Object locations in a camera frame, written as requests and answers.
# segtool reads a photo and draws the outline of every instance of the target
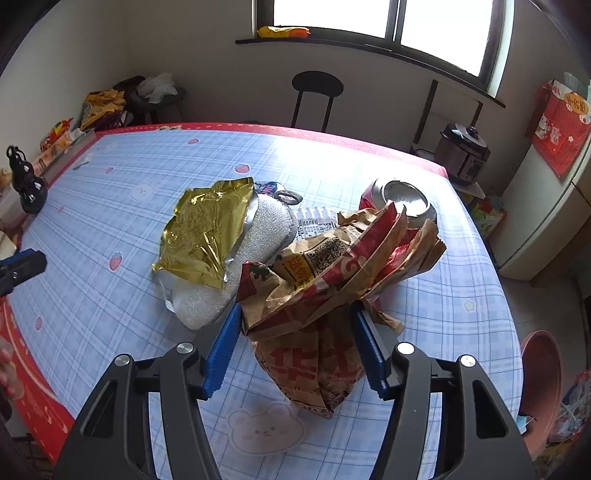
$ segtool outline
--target window frame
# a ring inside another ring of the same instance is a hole
[[[397,24],[404,25],[404,15],[406,13],[407,0],[390,0],[388,10],[388,21],[386,24],[386,33],[384,38],[374,37],[348,30],[337,30],[334,28],[310,27],[311,40],[326,40],[349,45],[369,46],[383,48],[384,50],[403,59],[413,60],[413,63],[426,64],[426,66],[446,72],[464,82],[474,85],[480,90],[487,91],[491,82],[492,73],[495,68],[496,58],[501,43],[503,30],[503,21],[505,17],[505,0],[492,0],[491,26],[489,29],[488,40],[482,67],[479,75],[473,75],[461,68],[442,60],[434,55],[425,53],[415,48],[406,47],[401,44],[402,28],[397,28]],[[274,25],[274,7],[275,0],[256,0],[256,29]],[[276,27],[306,27],[307,25],[275,25]]]

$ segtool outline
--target snack package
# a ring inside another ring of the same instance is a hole
[[[261,38],[307,38],[310,35],[307,27],[261,27],[256,32]]]
[[[56,123],[51,131],[47,134],[47,136],[43,139],[39,147],[41,151],[47,150],[50,146],[52,146],[58,138],[60,138],[64,133],[66,133],[70,129],[70,123],[72,122],[73,118],[69,118],[68,120],[62,120],[61,122]]]
[[[47,167],[54,163],[82,135],[84,133],[79,128],[76,128],[74,131],[65,132],[60,138],[56,139],[41,155],[31,162],[35,175],[41,176]]]
[[[380,211],[339,214],[338,228],[291,244],[272,265],[242,266],[236,301],[255,355],[296,405],[323,417],[363,376],[349,327],[349,306],[364,300],[374,322],[400,333],[402,324],[378,311],[386,286],[429,270],[445,250],[428,220],[384,271],[407,233],[405,211],[394,204]]]
[[[470,204],[468,213],[474,220],[474,225],[482,238],[487,238],[505,217],[506,211],[499,197],[478,199]]]
[[[89,93],[82,107],[80,129],[86,131],[104,116],[123,110],[125,107],[124,94],[125,92],[113,89]]]
[[[252,177],[186,190],[162,232],[160,258],[152,268],[223,288],[226,263],[238,251],[257,207]]]

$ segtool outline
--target black chair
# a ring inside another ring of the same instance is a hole
[[[172,105],[181,101],[187,91],[181,87],[175,87],[177,89],[176,95],[164,95],[164,98],[160,103],[149,103],[148,99],[140,98],[136,89],[127,90],[125,92],[125,101],[127,102],[127,110],[134,114],[134,120],[131,125],[145,125],[145,114],[150,114],[150,121],[152,124],[158,124],[158,110]]]
[[[322,133],[326,132],[333,99],[343,93],[343,83],[330,73],[311,70],[309,72],[298,73],[291,81],[291,84],[299,92],[297,102],[295,103],[294,118],[291,121],[291,127],[294,128],[296,126],[295,122],[297,120],[297,114],[300,111],[302,95],[304,95],[304,92],[314,92],[326,95],[329,98],[329,104],[326,107],[326,115],[324,116],[324,123],[321,130]]]

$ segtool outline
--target cartoon bear print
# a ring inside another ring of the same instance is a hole
[[[236,410],[228,417],[228,425],[232,446],[247,455],[283,452],[304,439],[303,423],[284,403],[273,403],[260,415]]]
[[[145,202],[150,200],[157,190],[158,185],[154,185],[150,181],[145,181],[132,187],[129,191],[129,195],[132,199],[138,202]]]

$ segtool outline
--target white wall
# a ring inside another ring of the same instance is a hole
[[[478,127],[492,155],[481,183],[504,190],[528,148],[523,137],[536,88],[567,69],[584,76],[554,25],[529,0],[515,0],[515,27],[498,98],[486,102]],[[400,60],[348,48],[250,44],[249,0],[128,0],[128,38],[134,73],[170,72],[189,91],[187,121],[244,121],[288,125],[296,92],[291,78],[324,70],[345,85],[327,131],[407,150],[432,79],[475,97],[447,78]],[[325,98],[306,98],[298,126],[319,130]]]
[[[8,145],[32,160],[89,92],[130,76],[124,13],[118,0],[61,0],[33,27],[0,76],[0,167]]]

